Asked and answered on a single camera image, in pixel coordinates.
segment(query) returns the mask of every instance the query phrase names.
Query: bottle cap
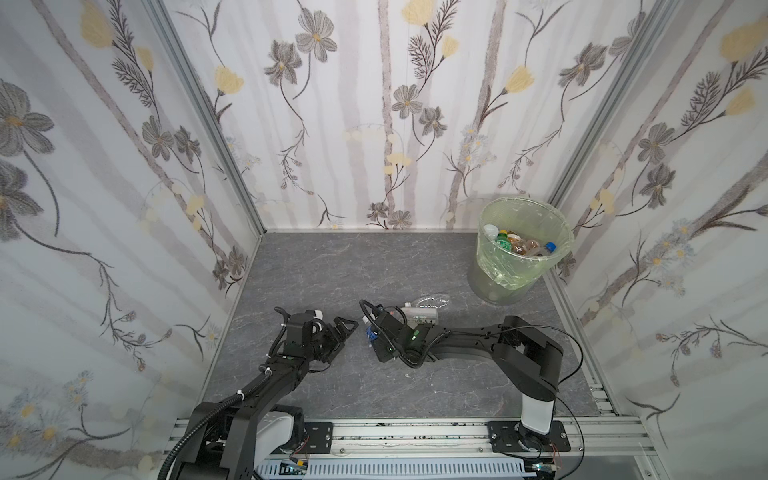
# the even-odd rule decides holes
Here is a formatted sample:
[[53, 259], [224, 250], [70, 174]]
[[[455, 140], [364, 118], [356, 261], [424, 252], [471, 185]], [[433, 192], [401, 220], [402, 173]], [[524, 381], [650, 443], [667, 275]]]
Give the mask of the bottle cap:
[[498, 227], [495, 226], [493, 223], [488, 223], [487, 225], [483, 225], [483, 231], [485, 232], [485, 235], [491, 238], [496, 238], [498, 236]]

